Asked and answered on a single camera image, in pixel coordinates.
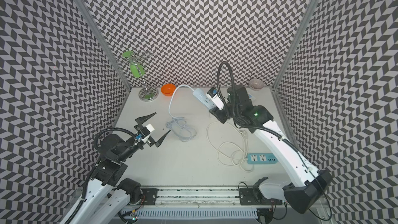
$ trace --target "white cable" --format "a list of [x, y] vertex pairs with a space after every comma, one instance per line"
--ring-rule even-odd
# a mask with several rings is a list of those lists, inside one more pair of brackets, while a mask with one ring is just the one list
[[[248, 150], [249, 150], [249, 145], [248, 145], [248, 140], [247, 140], [247, 133], [246, 133], [246, 131], [244, 131], [244, 130], [238, 131], [237, 129], [235, 129], [235, 127], [234, 127], [233, 125], [231, 125], [231, 124], [228, 123], [228, 122], [225, 122], [226, 124], [229, 124], [237, 133], [239, 133], [239, 136], [241, 136], [241, 138], [242, 138], [242, 140], [243, 140], [243, 150], [242, 150], [239, 146], [237, 146], [235, 143], [232, 143], [232, 142], [224, 142], [224, 143], [222, 143], [222, 144], [220, 145], [220, 147], [217, 149], [216, 147], [214, 147], [214, 145], [210, 142], [210, 139], [209, 139], [209, 128], [210, 128], [210, 126], [213, 125], [214, 123], [220, 123], [220, 124], [221, 124], [221, 122], [218, 122], [218, 121], [213, 122], [213, 123], [210, 123], [210, 124], [207, 126], [207, 128], [206, 128], [206, 138], [207, 138], [207, 141], [209, 142], [209, 144], [217, 151], [217, 160], [218, 160], [218, 162], [221, 163], [222, 165], [230, 166], [230, 167], [239, 166], [239, 167], [241, 168], [241, 170], [243, 170], [244, 172], [247, 172], [247, 173], [252, 172], [253, 169], [254, 169], [254, 164], [251, 165], [251, 169], [250, 169], [250, 170], [246, 170], [246, 169], [244, 169], [244, 168], [242, 167], [242, 163], [247, 161], [247, 155], [248, 155], [248, 153], [249, 153], [249, 151], [248, 151]], [[228, 157], [227, 155], [225, 155], [224, 153], [222, 153], [222, 152], [220, 151], [221, 147], [222, 147], [223, 145], [225, 145], [225, 144], [231, 144], [231, 145], [233, 145], [233, 146], [236, 146], [236, 147], [238, 148], [238, 150], [235, 151], [235, 152], [233, 152], [232, 155], [231, 155], [231, 157]], [[235, 155], [237, 152], [242, 152], [242, 158], [234, 158], [234, 155]], [[220, 154], [223, 155], [223, 156], [226, 157], [226, 158], [231, 159], [232, 164], [225, 164], [225, 163], [221, 162], [221, 161], [220, 161], [220, 157], [219, 157]]]
[[[190, 127], [190, 126], [187, 125], [187, 122], [186, 122], [186, 120], [185, 120], [184, 117], [176, 117], [176, 116], [173, 116], [173, 115], [171, 114], [171, 112], [170, 112], [170, 107], [172, 106], [173, 98], [174, 98], [174, 96], [175, 96], [177, 90], [178, 90], [180, 87], [189, 87], [192, 91], [194, 91], [192, 87], [190, 87], [190, 86], [188, 86], [188, 85], [185, 85], [185, 84], [179, 85], [179, 86], [174, 90], [172, 99], [170, 100], [170, 104], [169, 104], [169, 114], [170, 114], [170, 116], [172, 117], [172, 120], [166, 123], [166, 128], [172, 130], [172, 131], [174, 132], [174, 134], [175, 134], [182, 142], [188, 142], [188, 141], [190, 141], [192, 138], [194, 138], [194, 137], [196, 136], [196, 130], [195, 130], [194, 128], [192, 128], [192, 127]], [[179, 132], [176, 132], [176, 131], [173, 129], [173, 125], [176, 125], [177, 127], [180, 127], [180, 131], [179, 131]], [[182, 133], [183, 130], [189, 133], [189, 137], [187, 137], [187, 136], [182, 136], [182, 135], [181, 135], [181, 133]]]

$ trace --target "chevron patterned wall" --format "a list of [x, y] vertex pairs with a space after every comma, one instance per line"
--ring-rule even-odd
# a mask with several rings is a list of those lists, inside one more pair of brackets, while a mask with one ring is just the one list
[[127, 90], [71, 0], [0, 0], [0, 15], [0, 223], [55, 223]]
[[[229, 61], [237, 83], [272, 85], [309, 0], [84, 0], [116, 56], [152, 50], [148, 82], [215, 85]], [[128, 66], [126, 76], [133, 87]]]
[[320, 0], [277, 92], [339, 223], [398, 223], [398, 0]]

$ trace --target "metal mounting plate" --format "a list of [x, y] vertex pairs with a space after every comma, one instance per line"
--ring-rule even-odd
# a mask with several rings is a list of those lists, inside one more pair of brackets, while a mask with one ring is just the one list
[[253, 189], [239, 189], [239, 200], [242, 206], [248, 205], [282, 205], [281, 200], [277, 199], [263, 199], [257, 202], [254, 198]]
[[158, 196], [158, 189], [141, 189], [143, 195], [145, 196], [145, 200], [142, 205], [144, 206], [150, 206], [150, 205], [155, 205], [156, 198]]

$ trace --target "black cable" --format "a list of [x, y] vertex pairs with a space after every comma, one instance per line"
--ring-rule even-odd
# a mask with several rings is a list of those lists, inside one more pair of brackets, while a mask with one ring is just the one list
[[88, 175], [86, 177], [86, 180], [83, 183], [83, 190], [82, 190], [82, 196], [81, 196], [82, 200], [80, 200], [80, 202], [77, 204], [75, 210], [73, 210], [71, 216], [67, 219], [65, 224], [69, 224], [73, 220], [73, 218], [76, 216], [77, 212], [79, 212], [80, 208], [82, 207], [83, 203], [86, 201], [85, 197], [86, 197], [86, 193], [87, 193], [88, 182], [90, 181], [90, 178], [91, 178], [94, 170], [97, 168], [99, 161], [101, 161], [101, 156], [99, 156], [96, 164], [92, 167], [91, 171], [88, 173]]
[[106, 128], [103, 129], [102, 131], [98, 132], [97, 135], [94, 137], [94, 141], [93, 141], [93, 145], [94, 148], [98, 151], [98, 139], [101, 137], [102, 134], [106, 133], [106, 132], [110, 132], [110, 131], [119, 131], [119, 132], [125, 132], [128, 135], [135, 137], [135, 134], [130, 132], [129, 130], [123, 129], [123, 128], [119, 128], [119, 127], [110, 127], [110, 128]]
[[246, 183], [240, 182], [240, 183], [238, 184], [238, 190], [240, 190], [239, 185], [240, 185], [241, 183], [243, 183], [244, 185], [246, 185], [246, 188], [249, 188], [248, 185], [247, 185]]
[[124, 216], [122, 215], [122, 213], [120, 211], [117, 212], [117, 215], [119, 216], [119, 218], [122, 220], [122, 222], [124, 222], [125, 224], [133, 224], [135, 222], [138, 221], [138, 219], [135, 219], [134, 221], [128, 221], [124, 218]]
[[283, 215], [283, 217], [282, 217], [282, 218], [275, 218], [275, 217], [272, 217], [272, 218], [274, 218], [275, 220], [282, 220], [283, 218], [286, 217], [286, 215], [287, 215], [287, 203], [285, 202], [285, 214]]
[[[226, 65], [226, 67], [228, 68], [229, 75], [230, 75], [230, 79], [231, 79], [231, 87], [232, 87], [232, 107], [231, 107], [231, 108], [232, 108], [232, 117], [233, 117], [233, 119], [234, 119], [234, 125], [236, 126], [236, 124], [238, 124], [238, 125], [240, 126], [240, 127], [237, 127], [237, 126], [236, 126], [237, 128], [242, 128], [242, 127], [243, 127], [243, 128], [248, 128], [248, 129], [257, 129], [257, 130], [262, 130], [262, 131], [265, 131], [265, 132], [269, 132], [269, 133], [275, 135], [278, 139], [281, 139], [282, 136], [281, 136], [279, 133], [277, 133], [277, 132], [275, 132], [275, 131], [273, 131], [273, 130], [271, 130], [271, 129], [268, 129], [268, 128], [265, 128], [265, 127], [248, 126], [248, 124], [250, 124], [251, 121], [250, 121], [247, 117], [241, 116], [240, 113], [239, 113], [239, 111], [237, 111], [237, 112], [238, 112], [238, 116], [236, 116], [236, 112], [235, 112], [235, 108], [236, 108], [236, 107], [235, 107], [235, 96], [236, 96], [236, 91], [235, 91], [234, 75], [233, 75], [233, 73], [232, 73], [232, 68], [231, 68], [231, 66], [228, 64], [228, 62], [223, 61], [223, 62], [220, 63], [220, 66], [218, 67], [217, 78], [216, 78], [216, 84], [217, 84], [217, 90], [218, 90], [217, 94], [218, 94], [218, 97], [220, 97], [222, 103], [223, 103], [224, 106], [225, 106], [225, 110], [226, 110], [226, 113], [227, 113], [227, 117], [230, 118], [230, 114], [229, 114], [228, 108], [226, 107], [226, 102], [225, 102], [224, 97], [222, 96], [222, 93], [221, 93], [221, 90], [220, 90], [220, 73], [221, 73], [221, 68], [222, 68], [223, 65]], [[285, 139], [285, 138], [282, 139], [282, 141], [285, 142], [290, 148], [292, 148], [292, 149], [297, 153], [298, 157], [301, 159], [301, 161], [302, 161], [303, 164], [305, 165], [306, 169], [311, 173], [311, 175], [314, 177], [314, 179], [316, 180], [316, 182], [318, 183], [319, 187], [320, 187], [321, 190], [322, 190], [322, 186], [321, 186], [321, 184], [319, 183], [318, 179], [314, 176], [314, 174], [309, 170], [309, 168], [307, 167], [307, 165], [306, 165], [306, 164], [304, 163], [304, 161], [302, 160], [298, 148], [296, 148], [289, 140], [287, 140], [287, 139]], [[322, 219], [322, 218], [318, 217], [314, 212], [312, 212], [311, 209], [309, 209], [309, 211], [310, 211], [315, 217], [317, 217], [318, 219], [328, 221], [328, 220], [330, 220], [331, 217], [332, 217], [332, 210], [331, 210], [331, 206], [330, 206], [329, 200], [328, 200], [328, 198], [326, 197], [325, 191], [322, 191], [322, 192], [323, 192], [323, 194], [324, 194], [324, 196], [325, 196], [325, 198], [326, 198], [326, 202], [328, 203], [328, 206], [329, 206], [329, 209], [330, 209], [330, 216], [329, 216], [329, 218], [326, 219], [326, 220], [325, 220], [325, 219]], [[285, 207], [286, 207], [286, 213], [285, 213], [285, 215], [282, 217], [282, 219], [283, 219], [283, 218], [286, 216], [286, 214], [287, 214], [287, 205], [286, 205], [286, 203], [285, 203]]]
[[[231, 114], [228, 110], [228, 107], [226, 107], [226, 101], [225, 101], [224, 97], [222, 96], [221, 88], [220, 88], [220, 74], [221, 74], [221, 69], [222, 69], [223, 65], [226, 65], [226, 67], [228, 69], [229, 76], [231, 79], [232, 92], [235, 92], [235, 81], [234, 81], [234, 74], [232, 72], [231, 66], [226, 61], [221, 62], [220, 65], [218, 66], [218, 70], [217, 70], [217, 78], [216, 78], [217, 94], [218, 94], [218, 97], [221, 99], [222, 103], [224, 104], [226, 116], [228, 118], [230, 118]], [[235, 113], [234, 106], [235, 106], [235, 95], [232, 96], [232, 112], [233, 112], [232, 116], [234, 116], [234, 113]]]
[[[316, 180], [316, 182], [318, 183], [319, 187], [320, 187], [321, 190], [322, 190], [321, 183], [318, 181], [318, 179], [315, 177], [315, 175], [310, 171], [310, 169], [308, 168], [308, 166], [305, 164], [305, 162], [304, 162], [303, 159], [301, 158], [300, 154], [299, 154], [298, 152], [296, 152], [296, 153], [297, 153], [298, 157], [301, 159], [302, 164], [304, 164], [304, 166], [305, 166], [305, 168], [307, 169], [307, 171], [314, 177], [314, 179]], [[318, 218], [318, 219], [320, 219], [320, 220], [328, 221], [328, 220], [331, 220], [331, 217], [333, 216], [333, 213], [332, 213], [332, 211], [331, 211], [331, 206], [330, 206], [330, 203], [329, 203], [329, 199], [327, 198], [325, 191], [322, 191], [322, 192], [323, 192], [323, 195], [325, 196], [326, 202], [328, 203], [328, 206], [329, 206], [329, 209], [330, 209], [330, 215], [329, 215], [329, 217], [328, 217], [327, 219], [322, 219], [321, 217], [317, 216], [314, 212], [312, 212], [311, 209], [308, 209], [308, 210], [309, 210], [316, 218]]]

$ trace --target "power strip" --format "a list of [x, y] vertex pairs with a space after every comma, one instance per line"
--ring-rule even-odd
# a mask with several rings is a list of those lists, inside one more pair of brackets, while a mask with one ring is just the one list
[[249, 153], [248, 164], [276, 164], [278, 159], [272, 153]]
[[195, 91], [192, 93], [200, 102], [203, 103], [209, 110], [216, 107], [216, 105], [206, 97], [205, 92], [202, 89], [196, 88]]

